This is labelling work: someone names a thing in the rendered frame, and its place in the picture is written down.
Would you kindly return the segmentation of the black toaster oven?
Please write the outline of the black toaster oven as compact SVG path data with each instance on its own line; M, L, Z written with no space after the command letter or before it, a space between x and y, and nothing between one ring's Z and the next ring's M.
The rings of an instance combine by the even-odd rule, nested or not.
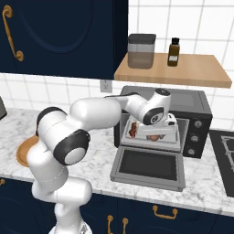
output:
M122 88L121 95L137 92L149 100L153 96L155 89L156 88L151 87L124 86ZM172 95L170 112L177 119L189 120L183 156L201 158L207 140L209 127L213 118L207 101L207 96L202 90L167 90ZM120 146L122 132L128 118L129 114L126 111L122 111L122 118L120 122L113 128L114 145L117 148ZM195 121L201 121L203 125L200 128L197 128L194 125ZM196 135L198 137L198 142L191 141L192 135ZM195 155L188 154L187 150L190 148L196 151Z

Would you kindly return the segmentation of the pale grey oven tray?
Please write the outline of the pale grey oven tray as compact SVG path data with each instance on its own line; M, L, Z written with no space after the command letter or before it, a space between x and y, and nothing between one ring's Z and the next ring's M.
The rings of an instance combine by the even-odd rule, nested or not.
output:
M180 152L182 141L180 139L179 129L177 125L176 132L173 134L167 135L160 135L160 138L153 142L151 140L147 140L146 136L141 136L138 134L138 125L140 124L137 122L137 132L134 138L129 135L129 130L131 129L131 125L133 122L136 122L135 119L130 118L126 126L124 128L121 145L128 145L128 146L135 146L135 147L142 147L142 148L149 148L149 149L156 149L156 150L163 150L163 151L172 151L172 152Z

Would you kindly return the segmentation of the grey lidded canister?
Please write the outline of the grey lidded canister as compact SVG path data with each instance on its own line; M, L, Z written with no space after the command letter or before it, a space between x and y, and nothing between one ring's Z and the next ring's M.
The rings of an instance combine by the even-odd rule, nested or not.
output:
M132 69L150 69L154 63L156 34L128 36L128 66Z

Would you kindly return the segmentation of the white wall outlet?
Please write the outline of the white wall outlet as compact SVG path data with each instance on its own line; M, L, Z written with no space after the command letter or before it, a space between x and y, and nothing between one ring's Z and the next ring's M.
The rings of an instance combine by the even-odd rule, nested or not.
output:
M101 92L112 93L112 82L110 80L100 80Z

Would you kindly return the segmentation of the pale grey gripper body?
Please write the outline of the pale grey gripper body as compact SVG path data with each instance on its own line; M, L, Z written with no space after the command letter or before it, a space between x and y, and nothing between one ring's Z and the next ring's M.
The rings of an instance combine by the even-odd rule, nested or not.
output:
M140 123L138 125L138 134L141 136L146 135L167 135L176 132L177 125L172 126L154 126L154 125L144 125Z

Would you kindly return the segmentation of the round wooden plate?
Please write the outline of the round wooden plate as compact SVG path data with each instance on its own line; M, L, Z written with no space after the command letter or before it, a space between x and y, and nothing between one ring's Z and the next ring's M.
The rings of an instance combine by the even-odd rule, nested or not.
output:
M16 160L22 166L28 167L27 163L27 153L29 149L38 142L38 137L36 135L26 139L21 143L16 150Z

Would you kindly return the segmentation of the navy drawer front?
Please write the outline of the navy drawer front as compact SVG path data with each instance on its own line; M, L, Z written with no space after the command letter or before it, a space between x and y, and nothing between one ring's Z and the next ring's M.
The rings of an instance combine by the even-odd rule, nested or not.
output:
M209 234L216 215L132 199L118 199L120 222L128 218L126 234Z

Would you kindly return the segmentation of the brown bottle with black cap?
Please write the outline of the brown bottle with black cap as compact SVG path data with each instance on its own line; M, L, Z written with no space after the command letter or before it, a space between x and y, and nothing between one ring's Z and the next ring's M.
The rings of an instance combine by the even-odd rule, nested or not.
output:
M169 67L176 67L179 59L179 38L173 37L171 44L169 46L168 58L167 58L167 65Z

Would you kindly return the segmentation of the grey toaster oven door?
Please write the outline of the grey toaster oven door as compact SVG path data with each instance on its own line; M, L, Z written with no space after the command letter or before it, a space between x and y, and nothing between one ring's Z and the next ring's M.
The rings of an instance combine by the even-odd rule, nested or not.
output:
M120 146L111 181L182 192L186 187L183 156L174 152Z

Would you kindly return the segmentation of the black hob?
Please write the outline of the black hob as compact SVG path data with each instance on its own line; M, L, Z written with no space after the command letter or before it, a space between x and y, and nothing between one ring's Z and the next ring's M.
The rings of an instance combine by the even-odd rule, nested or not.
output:
M209 136L226 194L234 198L234 132L210 130Z

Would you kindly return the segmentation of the dark grey appliance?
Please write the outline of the dark grey appliance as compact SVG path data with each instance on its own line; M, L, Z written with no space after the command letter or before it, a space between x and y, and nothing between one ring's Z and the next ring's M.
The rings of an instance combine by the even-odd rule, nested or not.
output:
M7 111L4 105L4 102L0 96L0 120L7 116Z

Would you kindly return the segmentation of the navy wall cupboard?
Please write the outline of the navy wall cupboard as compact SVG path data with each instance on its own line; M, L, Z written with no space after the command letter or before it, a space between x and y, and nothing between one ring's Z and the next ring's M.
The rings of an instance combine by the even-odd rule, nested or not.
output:
M0 72L111 80L128 0L0 0Z

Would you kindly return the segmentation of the red kebab skewer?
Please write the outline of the red kebab skewer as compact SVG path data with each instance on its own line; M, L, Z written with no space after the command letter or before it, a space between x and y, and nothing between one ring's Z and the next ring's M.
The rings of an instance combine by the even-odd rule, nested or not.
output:
M134 138L137 132L137 122L133 122L131 125L131 129L129 130L129 135Z

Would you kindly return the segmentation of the wooden wall shelf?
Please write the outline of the wooden wall shelf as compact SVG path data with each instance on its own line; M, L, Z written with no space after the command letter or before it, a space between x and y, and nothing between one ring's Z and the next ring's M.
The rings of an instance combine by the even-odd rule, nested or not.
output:
M176 67L167 65L165 53L154 54L150 69L131 69L128 55L114 73L120 81L227 88L232 81L214 55L180 54Z

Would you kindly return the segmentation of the navy base cupboard door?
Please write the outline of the navy base cupboard door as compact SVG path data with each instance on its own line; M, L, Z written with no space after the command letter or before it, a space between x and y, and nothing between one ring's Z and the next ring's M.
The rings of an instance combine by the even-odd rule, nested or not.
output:
M90 226L92 234L108 234L108 215L113 216L111 230L118 234L117 198L93 193L90 201L80 207L84 221Z
M30 182L0 179L0 234L48 234L56 225L55 204L35 199Z

